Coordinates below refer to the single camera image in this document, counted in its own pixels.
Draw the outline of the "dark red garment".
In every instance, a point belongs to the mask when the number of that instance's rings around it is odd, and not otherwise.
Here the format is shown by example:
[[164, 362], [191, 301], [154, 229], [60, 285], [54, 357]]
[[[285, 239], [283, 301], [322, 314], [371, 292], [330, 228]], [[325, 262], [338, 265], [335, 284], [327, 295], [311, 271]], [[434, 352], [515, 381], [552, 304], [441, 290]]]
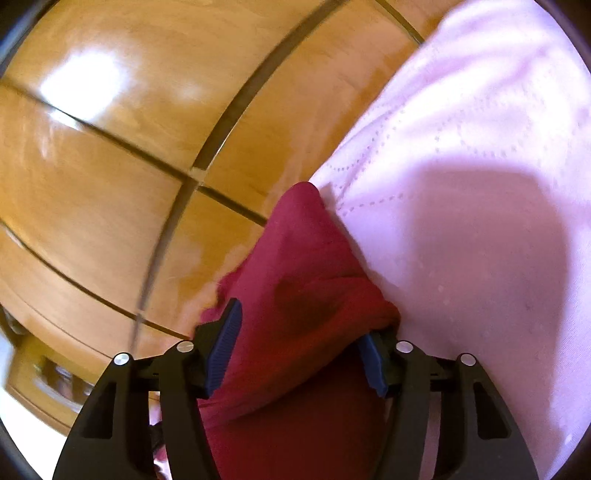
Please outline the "dark red garment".
[[363, 269], [353, 232], [391, 193], [346, 196], [308, 182], [280, 198], [263, 234], [216, 290], [201, 322], [242, 304], [228, 370], [198, 404], [224, 479], [368, 479], [386, 435], [386, 405], [358, 343], [401, 321]]

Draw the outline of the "wooden panelled wardrobe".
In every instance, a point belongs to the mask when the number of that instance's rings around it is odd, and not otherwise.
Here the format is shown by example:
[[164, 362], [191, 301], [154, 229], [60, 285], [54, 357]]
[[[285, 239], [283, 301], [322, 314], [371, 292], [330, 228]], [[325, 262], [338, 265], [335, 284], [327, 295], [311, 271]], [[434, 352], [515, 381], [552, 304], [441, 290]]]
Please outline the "wooden panelled wardrobe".
[[71, 363], [160, 353], [449, 1], [5, 1], [1, 303]]

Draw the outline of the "wooden display cabinet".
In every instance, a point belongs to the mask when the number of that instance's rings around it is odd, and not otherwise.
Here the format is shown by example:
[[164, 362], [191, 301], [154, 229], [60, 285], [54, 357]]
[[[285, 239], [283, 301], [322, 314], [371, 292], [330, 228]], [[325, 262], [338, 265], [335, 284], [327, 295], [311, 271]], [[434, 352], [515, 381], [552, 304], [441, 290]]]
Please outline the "wooden display cabinet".
[[1, 331], [14, 353], [4, 386], [39, 420], [67, 435], [100, 374], [91, 373], [33, 336], [6, 310]]

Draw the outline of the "pink quilted bedspread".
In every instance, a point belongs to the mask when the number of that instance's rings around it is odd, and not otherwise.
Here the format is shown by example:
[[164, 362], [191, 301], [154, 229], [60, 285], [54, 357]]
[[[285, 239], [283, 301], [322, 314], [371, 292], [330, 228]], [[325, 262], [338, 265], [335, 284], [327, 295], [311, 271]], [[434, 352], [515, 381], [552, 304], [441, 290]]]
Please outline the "pink quilted bedspread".
[[311, 179], [430, 355], [475, 355], [541, 478], [590, 423], [590, 73], [533, 1], [467, 1]]

